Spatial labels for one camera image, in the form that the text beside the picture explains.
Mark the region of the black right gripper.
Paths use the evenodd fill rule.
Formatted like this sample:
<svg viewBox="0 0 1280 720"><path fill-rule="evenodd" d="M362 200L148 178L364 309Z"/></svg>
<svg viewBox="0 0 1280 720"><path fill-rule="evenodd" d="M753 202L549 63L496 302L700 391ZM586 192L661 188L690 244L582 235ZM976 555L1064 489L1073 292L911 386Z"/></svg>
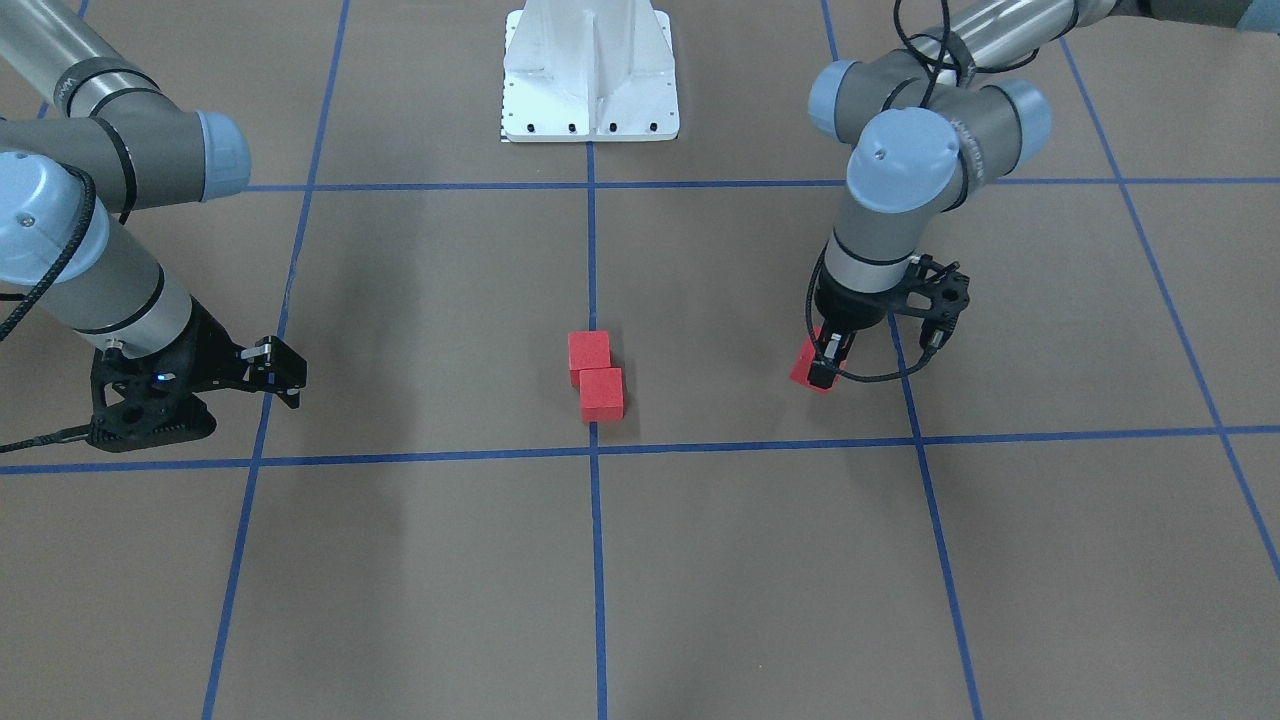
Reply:
<svg viewBox="0 0 1280 720"><path fill-rule="evenodd" d="M123 454L206 438L218 423L198 393L244 378L253 392L298 409L308 361L276 336L243 348L196 301L187 327L165 348L137 359L119 348L93 354L88 445Z"/></svg>

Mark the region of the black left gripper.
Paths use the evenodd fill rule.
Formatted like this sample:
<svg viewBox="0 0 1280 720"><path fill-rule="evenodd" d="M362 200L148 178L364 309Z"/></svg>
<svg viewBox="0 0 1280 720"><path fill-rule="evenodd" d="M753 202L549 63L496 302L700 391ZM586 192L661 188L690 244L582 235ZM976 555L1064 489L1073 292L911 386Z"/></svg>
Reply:
<svg viewBox="0 0 1280 720"><path fill-rule="evenodd" d="M852 337L887 315L914 316L922 322L920 346L943 346L956 331L960 314L970 302L970 278L952 263L943 266L925 254L908 259L899 282L878 292L858 292L836 281L822 258L815 265L812 292L820 325L812 341L808 384L831 391L842 375Z"/></svg>

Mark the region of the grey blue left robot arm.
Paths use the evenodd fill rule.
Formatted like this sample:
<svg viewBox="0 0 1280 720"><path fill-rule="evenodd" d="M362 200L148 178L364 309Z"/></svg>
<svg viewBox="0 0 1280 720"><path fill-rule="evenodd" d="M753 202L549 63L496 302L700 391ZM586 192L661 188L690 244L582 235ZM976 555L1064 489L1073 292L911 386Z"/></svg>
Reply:
<svg viewBox="0 0 1280 720"><path fill-rule="evenodd" d="M1047 142L1044 95L1011 72L1046 44L1110 17L1277 32L1275 1L978 1L938 26L900 35L874 61L835 61L815 78L808 110L846 143L846 191L809 279L806 343L792 378L828 391L846 377L858 333L888 315L922 324L924 368L966 309L969 278L916 251L931 220L1025 165Z"/></svg>

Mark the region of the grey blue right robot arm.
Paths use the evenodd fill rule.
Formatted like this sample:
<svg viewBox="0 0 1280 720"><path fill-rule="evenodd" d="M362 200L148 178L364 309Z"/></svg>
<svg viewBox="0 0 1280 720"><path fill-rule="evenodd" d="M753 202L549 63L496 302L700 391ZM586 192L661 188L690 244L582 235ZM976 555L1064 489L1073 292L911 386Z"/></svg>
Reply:
<svg viewBox="0 0 1280 720"><path fill-rule="evenodd" d="M219 389L298 407L307 361L275 336L238 345L127 224L243 192L239 126L182 110L64 3L5 1L1 19L3 59L58 111L3 122L3 334L40 307L93 347L90 419L3 451L202 439L218 425L204 393Z"/></svg>

